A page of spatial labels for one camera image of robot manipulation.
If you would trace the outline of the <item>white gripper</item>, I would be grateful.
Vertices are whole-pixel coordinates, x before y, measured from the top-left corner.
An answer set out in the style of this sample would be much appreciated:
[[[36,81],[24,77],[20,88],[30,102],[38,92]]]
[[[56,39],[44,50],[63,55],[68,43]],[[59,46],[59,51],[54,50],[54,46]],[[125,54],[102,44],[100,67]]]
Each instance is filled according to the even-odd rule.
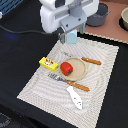
[[[43,30],[52,34],[56,32],[61,42],[65,36],[78,29],[85,33],[87,18],[98,10],[99,0],[39,0]]]

